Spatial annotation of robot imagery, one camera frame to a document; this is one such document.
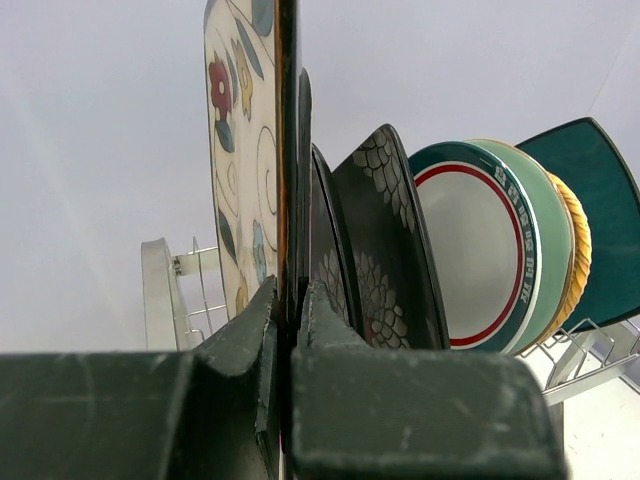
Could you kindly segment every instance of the white background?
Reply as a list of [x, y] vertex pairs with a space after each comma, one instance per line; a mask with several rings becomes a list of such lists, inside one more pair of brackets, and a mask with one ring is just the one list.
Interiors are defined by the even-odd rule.
[[[140, 243], [215, 244], [204, 0], [0, 0], [0, 351], [143, 349]], [[594, 115], [640, 168], [637, 0], [302, 0], [313, 140]]]

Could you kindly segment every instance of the dish rack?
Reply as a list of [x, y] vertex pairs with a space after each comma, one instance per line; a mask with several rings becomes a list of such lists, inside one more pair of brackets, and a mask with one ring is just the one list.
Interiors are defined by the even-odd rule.
[[[190, 252], [173, 256], [161, 238], [144, 242], [141, 256], [147, 349], [183, 351], [196, 347], [217, 330], [213, 316], [225, 309], [223, 304], [212, 305], [205, 280], [220, 269], [218, 248], [201, 249], [194, 237]], [[193, 305], [183, 294], [186, 277], [197, 279]], [[587, 325], [592, 330], [578, 332]], [[585, 319], [570, 331], [560, 329], [519, 358], [532, 366], [538, 377], [560, 435], [566, 400], [616, 378], [640, 393], [640, 378], [631, 369], [640, 358], [640, 328], [629, 321], [601, 328]], [[597, 361], [586, 362], [588, 358]], [[586, 367], [586, 363], [595, 367]]]

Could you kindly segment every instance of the yellow scalloped edge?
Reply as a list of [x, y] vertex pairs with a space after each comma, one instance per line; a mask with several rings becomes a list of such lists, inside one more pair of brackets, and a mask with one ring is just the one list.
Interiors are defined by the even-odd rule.
[[569, 318], [569, 315], [573, 313], [578, 302], [580, 302], [580, 298], [587, 286], [589, 273], [591, 272], [592, 253], [591, 229], [589, 228], [589, 221], [587, 219], [587, 215], [584, 213], [580, 200], [578, 200], [575, 193], [573, 193], [573, 191], [571, 191], [571, 189], [560, 178], [550, 172], [547, 172], [547, 175], [558, 188], [558, 191], [562, 195], [562, 198], [569, 209], [569, 213], [571, 214], [571, 219], [573, 221], [576, 244], [571, 283], [569, 284], [569, 288], [562, 300], [562, 304], [556, 314], [556, 317], [541, 335], [540, 340], [542, 342], [548, 339], [562, 326], [567, 318]]

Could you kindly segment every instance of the black plate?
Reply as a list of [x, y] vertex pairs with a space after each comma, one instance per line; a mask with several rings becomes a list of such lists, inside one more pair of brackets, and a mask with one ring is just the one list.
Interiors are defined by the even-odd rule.
[[364, 337], [356, 267], [340, 197], [331, 170], [315, 145], [312, 158], [311, 278], [327, 284], [335, 310]]
[[395, 129], [376, 130], [333, 176], [353, 247], [367, 342], [449, 348], [427, 229]]
[[[640, 196], [622, 155], [593, 118], [581, 118], [517, 146], [560, 177], [589, 219], [591, 274], [563, 327], [599, 326], [640, 313]], [[591, 330], [582, 323], [576, 331]]]

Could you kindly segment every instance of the light green plate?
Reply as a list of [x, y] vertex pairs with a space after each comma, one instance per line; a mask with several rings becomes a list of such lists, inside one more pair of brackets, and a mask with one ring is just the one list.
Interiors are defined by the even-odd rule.
[[573, 227], [555, 186], [531, 157], [495, 140], [468, 140], [467, 143], [493, 153], [511, 168], [529, 195], [538, 219], [542, 251], [540, 290], [531, 321], [511, 349], [510, 353], [517, 354], [539, 340], [556, 315], [573, 265]]

